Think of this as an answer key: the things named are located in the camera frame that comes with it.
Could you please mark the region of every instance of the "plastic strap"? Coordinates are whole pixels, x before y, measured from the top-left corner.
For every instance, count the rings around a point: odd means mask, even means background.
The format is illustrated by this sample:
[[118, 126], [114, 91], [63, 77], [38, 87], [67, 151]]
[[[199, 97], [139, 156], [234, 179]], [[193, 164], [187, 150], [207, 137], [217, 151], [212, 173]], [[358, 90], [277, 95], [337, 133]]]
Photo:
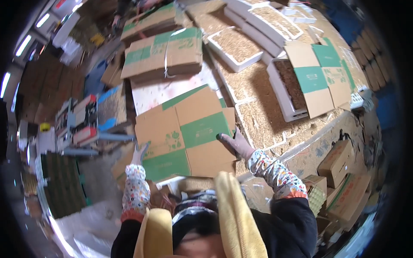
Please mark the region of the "plastic strap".
[[[183, 29], [180, 29], [180, 30], [178, 30], [178, 31], [175, 31], [174, 33], [172, 33], [172, 34], [169, 36], [169, 40], [171, 39], [172, 36], [175, 36], [175, 35], [183, 32], [184, 30], [186, 30], [186, 28], [183, 28]], [[164, 74], [165, 74], [165, 78], [174, 78], [175, 75], [172, 75], [172, 76], [171, 76], [171, 75], [168, 74], [168, 67], [167, 67], [167, 65], [166, 65], [166, 63], [167, 63], [167, 62], [166, 62], [166, 54], [167, 54], [167, 52], [168, 52], [169, 40], [168, 40], [168, 42], [167, 42], [167, 44], [166, 44], [166, 49], [165, 49], [165, 58], [164, 58], [164, 60], [165, 60], [165, 72], [164, 72]]]

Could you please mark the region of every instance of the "gray glove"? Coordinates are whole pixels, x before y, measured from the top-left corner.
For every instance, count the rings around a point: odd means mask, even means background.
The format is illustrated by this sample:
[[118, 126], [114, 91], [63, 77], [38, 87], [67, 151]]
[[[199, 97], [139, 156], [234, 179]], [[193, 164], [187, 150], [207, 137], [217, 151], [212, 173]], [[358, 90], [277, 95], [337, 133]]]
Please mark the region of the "gray glove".
[[244, 138], [238, 127], [235, 127], [234, 139], [231, 136], [219, 133], [218, 138], [227, 142], [239, 155], [248, 160], [255, 151]]
[[135, 144], [135, 151], [133, 152], [131, 164], [142, 165], [143, 156], [148, 150], [149, 144], [145, 143], [142, 148], [139, 150], [138, 144]]

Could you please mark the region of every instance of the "red label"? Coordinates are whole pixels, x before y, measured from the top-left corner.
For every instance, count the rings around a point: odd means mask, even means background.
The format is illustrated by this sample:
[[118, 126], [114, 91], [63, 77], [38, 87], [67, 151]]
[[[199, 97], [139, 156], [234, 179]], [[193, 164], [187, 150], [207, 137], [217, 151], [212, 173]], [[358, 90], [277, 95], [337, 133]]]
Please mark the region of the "red label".
[[56, 9], [59, 9], [64, 2], [66, 2], [66, 0], [60, 0], [60, 1], [56, 4]]

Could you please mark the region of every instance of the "yellow towel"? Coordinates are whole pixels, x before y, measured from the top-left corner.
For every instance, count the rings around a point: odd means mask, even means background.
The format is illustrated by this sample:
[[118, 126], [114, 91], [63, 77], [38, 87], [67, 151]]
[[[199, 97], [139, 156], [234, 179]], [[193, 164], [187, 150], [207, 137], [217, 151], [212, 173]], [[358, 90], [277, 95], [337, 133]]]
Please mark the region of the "yellow towel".
[[[264, 241], [234, 174], [221, 171], [214, 183], [225, 255], [228, 258], [267, 258]], [[170, 255], [173, 255], [171, 214], [164, 209], [147, 209], [133, 257]]]

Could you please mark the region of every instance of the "floral arm sleeve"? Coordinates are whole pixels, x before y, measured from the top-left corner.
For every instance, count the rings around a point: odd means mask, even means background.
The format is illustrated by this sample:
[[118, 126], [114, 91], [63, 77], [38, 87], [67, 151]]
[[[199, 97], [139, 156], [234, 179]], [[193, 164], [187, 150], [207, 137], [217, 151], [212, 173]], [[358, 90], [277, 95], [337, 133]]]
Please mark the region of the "floral arm sleeve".
[[257, 149], [248, 160], [251, 173], [271, 186], [276, 199], [304, 197], [307, 198], [305, 184], [289, 171], [279, 160], [268, 157], [262, 150]]
[[145, 181], [145, 169], [141, 165], [126, 166], [126, 184], [123, 192], [123, 212], [121, 222], [134, 219], [142, 222], [146, 207], [149, 205], [151, 192]]

